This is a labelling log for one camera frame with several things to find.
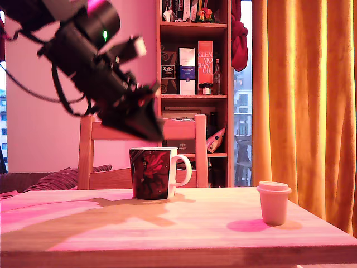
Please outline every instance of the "wooden table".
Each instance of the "wooden table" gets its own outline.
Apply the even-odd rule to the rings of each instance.
[[[289,203],[263,223],[255,188],[40,191],[1,203],[1,268],[280,267],[357,263],[357,240]]]

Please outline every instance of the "pink wall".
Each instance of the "pink wall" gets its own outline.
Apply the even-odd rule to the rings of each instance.
[[[131,69],[141,83],[156,79],[156,21],[155,0],[112,0],[119,12],[122,27],[107,45],[126,40],[130,35],[144,37],[148,54],[125,66]],[[36,35],[49,39],[58,24],[47,26]],[[11,35],[18,24],[7,19],[7,32]],[[52,82],[51,65],[38,58],[40,47],[19,37],[6,44],[7,69],[30,89],[56,98]],[[60,74],[68,99],[80,96],[73,84]],[[73,117],[60,104],[46,103],[20,90],[7,79],[7,135],[9,172],[56,171],[78,166],[79,119]],[[86,104],[75,106],[85,111]],[[133,146],[150,145],[145,142],[96,142],[94,165],[112,164],[114,168],[129,166],[128,150]]]

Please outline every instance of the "green led light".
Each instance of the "green led light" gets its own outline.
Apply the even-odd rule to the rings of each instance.
[[[106,42],[107,38],[108,38],[108,32],[107,31],[103,31],[103,38],[104,38],[104,42]]]

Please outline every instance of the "red box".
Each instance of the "red box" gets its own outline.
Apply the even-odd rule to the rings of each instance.
[[[199,41],[198,49],[199,84],[213,82],[213,42]]]

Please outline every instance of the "small figurine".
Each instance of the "small figurine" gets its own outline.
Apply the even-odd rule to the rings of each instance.
[[[172,7],[163,13],[163,17],[167,22],[173,22],[175,20],[174,12],[172,11]]]
[[[206,17],[206,22],[214,23],[214,20],[212,18],[212,10],[207,9],[207,11],[205,12],[205,17]]]
[[[205,11],[203,9],[197,13],[197,22],[205,22]]]

